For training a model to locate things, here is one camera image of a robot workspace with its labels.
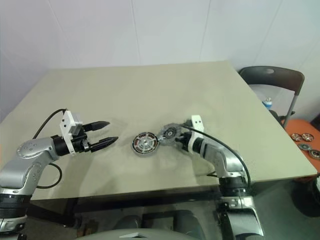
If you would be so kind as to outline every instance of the white bracket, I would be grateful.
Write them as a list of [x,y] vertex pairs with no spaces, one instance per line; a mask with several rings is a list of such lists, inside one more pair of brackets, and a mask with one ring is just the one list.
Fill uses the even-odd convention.
[[[192,122],[192,127],[195,129],[195,130],[198,130],[198,131],[201,131],[203,132],[205,130],[205,127],[204,127],[204,124],[202,122],[202,119],[200,117],[200,115],[192,115],[191,116],[191,122]],[[189,143],[188,143],[188,152],[193,154],[194,151],[192,150],[192,147],[194,145],[194,142],[197,138],[204,138],[204,136],[200,133],[197,133],[195,131],[191,131],[191,138],[189,140]]]
[[78,135],[82,126],[82,121],[79,119],[77,114],[73,114],[70,111],[65,111],[60,122],[60,130],[62,138],[64,139],[66,146],[72,156],[76,155],[74,146],[71,140],[73,135]]

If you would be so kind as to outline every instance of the black cable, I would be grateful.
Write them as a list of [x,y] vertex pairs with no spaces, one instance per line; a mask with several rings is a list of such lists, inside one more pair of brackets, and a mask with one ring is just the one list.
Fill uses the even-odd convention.
[[36,131],[36,133],[35,133],[35,135],[33,136],[32,139],[36,139],[36,138],[38,137],[39,133],[42,131],[42,129],[43,129],[43,128],[45,127],[45,125],[50,121],[50,119],[52,119],[52,117],[53,117],[54,115],[56,115],[56,114],[59,113],[59,112],[62,112],[63,114],[65,114],[65,111],[66,111],[66,110],[68,110],[68,109],[66,109],[66,108],[60,108],[60,109],[54,111],[53,113],[51,113],[51,115],[48,116],[48,118],[42,123],[42,125],[40,126],[40,128],[38,129],[38,131]]
[[207,176],[208,177],[216,177],[217,178],[218,176],[215,173],[216,173],[216,171],[210,172],[210,173],[207,174]]
[[189,129],[189,130],[191,130],[191,131],[194,131],[194,132],[196,132],[196,133],[198,133],[198,134],[202,134],[203,136],[205,136],[205,137],[207,137],[207,138],[209,138],[209,139],[212,139],[212,140],[216,141],[217,143],[221,144],[221,145],[224,146],[226,149],[228,149],[231,153],[233,153],[233,154],[239,159],[240,163],[242,164],[242,166],[243,166],[243,168],[244,168],[244,170],[245,170],[246,178],[247,178],[247,181],[248,181],[247,186],[248,186],[248,189],[250,188],[250,186],[251,186],[250,173],[249,173],[249,170],[248,170],[245,162],[241,159],[241,157],[239,156],[239,154],[237,154],[237,153],[236,153],[231,147],[229,147],[227,144],[223,143],[222,141],[220,141],[219,139],[217,139],[217,138],[215,138],[215,137],[213,137],[213,136],[210,136],[209,134],[206,134],[206,133],[204,133],[204,132],[202,132],[202,131],[196,130],[196,129],[194,129],[194,128],[192,128],[192,127],[189,127],[189,126],[185,126],[185,125],[183,125],[183,124],[181,124],[181,127],[185,128],[185,129]]
[[[53,113],[51,113],[51,115],[48,116],[47,119],[39,127],[38,131],[36,131],[36,133],[35,133],[35,135],[33,136],[32,139],[36,139],[38,137],[39,133],[42,131],[42,129],[44,129],[45,125],[50,121],[50,119],[52,119],[52,117],[54,115],[56,115],[59,112],[62,112],[63,114],[65,114],[65,111],[67,111],[67,110],[68,110],[67,108],[60,108],[60,109],[54,111]],[[37,189],[50,189],[50,188],[53,188],[54,186],[56,186],[56,185],[58,185],[60,183],[60,181],[62,179],[62,170],[61,170],[61,168],[58,165],[54,164],[54,163],[49,163],[49,165],[51,165],[51,166],[55,167],[56,169],[58,169],[58,171],[59,171],[59,179],[54,184],[49,185],[49,186],[36,186]]]
[[37,189],[50,189],[50,188],[53,188],[54,186],[56,186],[56,185],[58,185],[60,183],[60,181],[62,179],[62,170],[61,170],[61,168],[58,165],[54,164],[54,163],[49,163],[49,165],[51,165],[51,166],[55,167],[56,169],[58,169],[58,171],[59,171],[59,179],[54,184],[49,185],[49,186],[36,186]]

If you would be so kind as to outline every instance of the robotic arm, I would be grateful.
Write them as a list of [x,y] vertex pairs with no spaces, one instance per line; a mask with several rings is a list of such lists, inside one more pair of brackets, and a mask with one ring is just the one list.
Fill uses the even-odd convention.
[[18,231],[25,227],[28,204],[44,168],[60,156],[95,152],[114,143],[118,137],[107,137],[94,144],[87,141],[86,132],[108,124],[97,121],[83,125],[77,115],[66,110],[60,123],[62,136],[32,139],[18,147],[0,172],[1,239],[25,239]]
[[244,171],[246,166],[242,158],[218,139],[204,138],[201,134],[204,126],[199,115],[193,115],[191,120],[182,127],[190,131],[181,133],[175,141],[182,144],[183,150],[192,154],[197,153],[212,163],[219,179],[221,196],[217,201],[217,212],[223,239],[233,240],[235,236],[264,236],[254,200],[245,179],[245,172],[248,175],[248,170]]

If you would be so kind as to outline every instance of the circular metal part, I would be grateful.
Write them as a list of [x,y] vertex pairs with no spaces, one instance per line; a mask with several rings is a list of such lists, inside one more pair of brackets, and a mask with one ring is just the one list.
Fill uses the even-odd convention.
[[298,144],[298,147],[304,151],[312,150],[312,147],[309,144],[305,144],[305,143]]
[[309,156],[310,156],[311,158],[313,158],[313,159],[320,160],[320,151],[315,150],[315,149],[310,150],[310,151],[309,151]]
[[303,133],[301,136],[302,136],[302,139],[305,140],[306,142],[311,142],[315,139],[312,134],[307,133],[307,132]]
[[153,154],[159,145],[158,138],[151,132],[142,132],[133,139],[132,149],[138,156]]
[[163,145],[173,145],[181,135],[181,126],[176,123],[165,125],[158,134],[158,140]]
[[298,133],[292,133],[291,138],[293,141],[300,142],[302,140],[302,136]]

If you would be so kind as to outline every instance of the table top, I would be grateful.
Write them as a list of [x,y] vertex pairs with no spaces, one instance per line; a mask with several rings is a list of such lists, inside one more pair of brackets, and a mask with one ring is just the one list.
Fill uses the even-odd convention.
[[[291,134],[304,134],[309,133],[314,137],[313,141],[295,141],[295,144],[308,144],[312,149],[320,151],[320,131],[314,128],[309,122],[303,119],[290,119],[285,127],[286,132]],[[305,157],[310,161],[310,163],[316,168],[318,173],[320,173],[320,160],[316,160],[309,156],[308,151],[303,151]]]
[[[206,176],[214,167],[197,155],[159,146],[153,156],[139,157],[131,149],[137,134],[157,134],[191,115],[201,115],[206,133],[241,154],[253,181],[316,173],[227,61],[51,70],[0,124],[1,166],[59,108],[79,113],[83,123],[111,123],[89,133],[92,142],[119,139],[104,150],[61,157],[56,161],[61,183],[37,189],[34,200],[218,184]],[[39,138],[60,134],[60,120],[60,115],[52,118]],[[57,179],[56,169],[48,166],[39,184]]]

